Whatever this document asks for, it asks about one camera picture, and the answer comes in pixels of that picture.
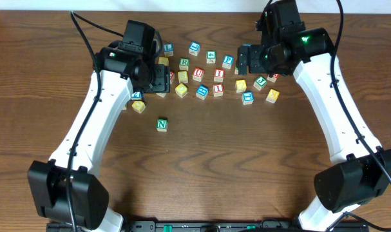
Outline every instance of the toy block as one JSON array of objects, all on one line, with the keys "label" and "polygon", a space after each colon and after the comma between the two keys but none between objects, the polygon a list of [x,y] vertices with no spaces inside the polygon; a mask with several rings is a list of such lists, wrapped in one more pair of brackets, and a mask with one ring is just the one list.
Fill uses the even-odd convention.
[{"label": "toy block", "polygon": [[222,84],[214,84],[214,97],[220,97],[224,94],[224,86]]},{"label": "toy block", "polygon": [[275,101],[277,101],[278,96],[280,96],[280,93],[277,90],[270,89],[266,100],[271,103],[275,103]]},{"label": "toy block", "polygon": [[193,79],[194,81],[202,81],[202,78],[204,77],[204,70],[200,68],[195,68],[193,73]]},{"label": "toy block", "polygon": [[142,113],[145,110],[145,103],[142,101],[136,101],[132,104],[133,110],[135,110],[138,113]]},{"label": "toy block", "polygon": [[131,100],[133,100],[133,101],[140,101],[140,100],[142,100],[142,94],[141,94],[141,92],[135,92],[135,93],[133,93],[132,95],[131,95]]},{"label": "toy block", "polygon": [[157,93],[157,95],[160,97],[165,97],[167,95],[167,93]]},{"label": "toy block", "polygon": [[265,80],[264,77],[262,76],[259,76],[259,78],[257,78],[257,80],[254,81],[254,87],[260,91],[262,90],[262,88],[264,88],[266,84],[267,84],[267,80]]},{"label": "toy block", "polygon": [[216,51],[207,51],[207,64],[215,64]]},{"label": "toy block", "polygon": [[168,128],[168,121],[165,119],[158,119],[157,131],[166,132]]},{"label": "toy block", "polygon": [[175,79],[175,73],[174,72],[169,72],[169,80],[171,81],[170,84],[172,84],[172,82],[174,82],[174,79]]},{"label": "toy block", "polygon": [[222,61],[222,68],[231,69],[231,65],[233,65],[234,57],[230,55],[224,56],[224,61]]},{"label": "toy block", "polygon": [[180,59],[180,70],[189,70],[189,59],[181,58]]},{"label": "toy block", "polygon": [[278,78],[279,76],[280,76],[279,74],[274,73],[274,75],[272,75],[272,77],[270,77],[270,75],[268,75],[267,80],[268,80],[268,81],[271,81],[271,82],[275,82],[275,81],[277,81],[277,78]]},{"label": "toy block", "polygon": [[243,92],[242,93],[242,104],[252,104],[254,101],[254,94],[252,92]]},{"label": "toy block", "polygon": [[200,53],[201,50],[201,44],[196,42],[191,42],[191,45],[189,45],[189,53],[191,55],[197,56]]},{"label": "toy block", "polygon": [[178,72],[178,81],[180,83],[185,83],[185,84],[188,83],[188,73],[187,73],[187,71]]},{"label": "toy block", "polygon": [[214,81],[223,82],[224,81],[225,71],[217,68],[214,73]]},{"label": "toy block", "polygon": [[247,89],[247,83],[245,80],[238,80],[235,82],[235,90],[237,93],[242,93],[245,92]]},{"label": "toy block", "polygon": [[166,57],[174,56],[174,46],[171,43],[164,44],[164,55]]},{"label": "toy block", "polygon": [[198,87],[198,90],[196,91],[196,97],[199,99],[205,100],[205,98],[208,95],[208,88],[205,86]]},{"label": "toy block", "polygon": [[165,66],[169,65],[169,61],[167,57],[159,57],[158,64],[163,64]]},{"label": "toy block", "polygon": [[175,88],[175,93],[180,97],[185,97],[185,95],[188,93],[188,88],[185,86],[185,84],[181,83]]}]

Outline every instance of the white background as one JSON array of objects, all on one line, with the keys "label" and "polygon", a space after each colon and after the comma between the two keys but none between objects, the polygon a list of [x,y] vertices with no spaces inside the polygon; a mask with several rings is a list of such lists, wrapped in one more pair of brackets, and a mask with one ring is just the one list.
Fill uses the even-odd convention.
[{"label": "white background", "polygon": [[[262,12],[268,0],[0,0],[0,10]],[[341,0],[345,13],[391,14],[391,0]],[[338,13],[335,0],[297,0],[302,13]]]}]

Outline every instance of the brown wood surface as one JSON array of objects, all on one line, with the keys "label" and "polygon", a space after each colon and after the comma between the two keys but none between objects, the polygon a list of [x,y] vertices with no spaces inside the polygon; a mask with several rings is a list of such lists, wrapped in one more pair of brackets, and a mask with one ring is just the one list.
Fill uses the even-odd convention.
[{"label": "brown wood surface", "polygon": [[[81,12],[102,26],[123,32],[126,21],[144,21],[174,43],[171,68],[180,57],[205,69],[202,84],[212,87],[213,70],[242,43],[257,44],[259,14]],[[303,14],[307,28],[337,35],[336,14]],[[118,39],[81,23],[93,49]],[[198,41],[200,55],[188,54]],[[391,148],[391,15],[346,15],[339,60],[348,88],[370,129]],[[216,50],[216,64],[205,51]],[[47,161],[83,102],[92,73],[89,53],[67,12],[0,12],[0,231],[44,231],[26,179],[33,160]],[[205,101],[189,81],[183,99],[146,95],[139,115],[123,111],[102,161],[100,180],[111,206],[125,215],[159,220],[260,220],[293,217],[314,198],[313,176],[330,166],[321,127],[293,77],[281,77],[243,106],[226,71],[225,93]],[[177,77],[172,87],[177,85]],[[281,95],[265,102],[270,88]],[[167,133],[156,119],[167,117]],[[391,189],[356,210],[381,226],[391,226]]]}]

